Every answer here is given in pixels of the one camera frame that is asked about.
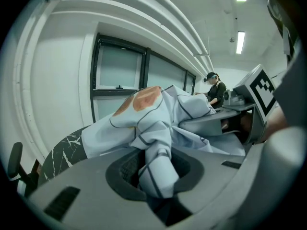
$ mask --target garment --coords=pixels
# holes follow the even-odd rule
[[[145,166],[139,169],[140,187],[153,197],[170,198],[179,179],[171,163],[172,147],[245,155],[234,134],[221,136],[221,140],[233,136],[232,141],[225,142],[227,150],[223,150],[218,143],[217,147],[211,146],[210,140],[178,127],[181,121],[215,113],[204,95],[190,95],[176,86],[165,90],[149,87],[127,98],[115,113],[83,130],[84,151],[92,158],[126,144],[145,150]]]
[[[219,108],[224,103],[224,92],[226,91],[226,86],[223,82],[219,81],[217,84],[213,85],[208,92],[208,96],[210,96],[210,101],[214,98],[217,99],[217,102],[212,104],[214,109]]]

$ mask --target table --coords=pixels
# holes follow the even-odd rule
[[[38,178],[38,186],[50,181],[77,162],[87,159],[81,139],[82,130],[85,128],[87,127],[66,136],[48,154]]]

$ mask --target person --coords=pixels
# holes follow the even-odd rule
[[[224,91],[226,90],[225,84],[220,80],[220,77],[215,72],[209,72],[205,79],[212,87],[207,93],[195,93],[205,94],[210,97],[210,105],[216,109],[222,107],[224,103]]]

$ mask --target ceiling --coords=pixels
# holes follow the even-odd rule
[[[272,44],[277,27],[267,9],[268,0],[171,0],[192,23],[211,57],[240,57],[259,59]],[[236,55],[236,37],[244,31],[245,41],[241,55]]]

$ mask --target black chair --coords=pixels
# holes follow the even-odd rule
[[[37,172],[31,172],[30,174],[27,174],[24,171],[20,164],[22,153],[22,143],[16,142],[13,145],[13,149],[10,154],[8,176],[12,179],[17,175],[20,175],[20,178],[13,180],[12,183],[14,184],[18,193],[24,195],[25,197],[28,197],[33,191],[37,189],[39,175]]]

